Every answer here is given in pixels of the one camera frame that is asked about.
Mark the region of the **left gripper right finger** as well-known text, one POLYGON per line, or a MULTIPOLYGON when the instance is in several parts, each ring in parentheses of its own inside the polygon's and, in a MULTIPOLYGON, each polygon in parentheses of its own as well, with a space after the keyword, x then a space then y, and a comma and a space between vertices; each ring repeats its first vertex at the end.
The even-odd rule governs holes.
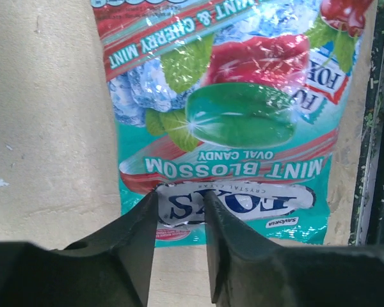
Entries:
POLYGON ((384 306, 384 245, 281 246, 204 198, 216 306, 384 306))

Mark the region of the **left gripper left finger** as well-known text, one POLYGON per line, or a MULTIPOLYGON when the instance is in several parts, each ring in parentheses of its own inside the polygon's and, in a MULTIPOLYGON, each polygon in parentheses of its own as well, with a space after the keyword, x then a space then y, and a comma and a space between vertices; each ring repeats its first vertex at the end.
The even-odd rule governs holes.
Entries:
POLYGON ((146 306, 157 193, 65 249, 0 242, 0 306, 146 306))

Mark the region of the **teal Fox's candy bag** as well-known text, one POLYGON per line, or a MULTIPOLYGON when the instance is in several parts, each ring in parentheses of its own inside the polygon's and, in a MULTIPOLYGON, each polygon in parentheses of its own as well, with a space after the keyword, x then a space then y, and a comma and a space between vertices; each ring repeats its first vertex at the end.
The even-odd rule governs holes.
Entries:
POLYGON ((205 243, 204 196, 322 244, 333 149, 371 1, 92 1, 122 213, 156 191, 156 246, 205 243))

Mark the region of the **black front frame rail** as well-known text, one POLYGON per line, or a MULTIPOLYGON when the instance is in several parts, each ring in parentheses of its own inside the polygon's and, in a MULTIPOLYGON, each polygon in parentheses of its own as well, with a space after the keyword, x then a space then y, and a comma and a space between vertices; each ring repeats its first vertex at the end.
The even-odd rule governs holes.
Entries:
POLYGON ((348 240, 352 246, 384 244, 384 1, 376 7, 370 56, 348 240))

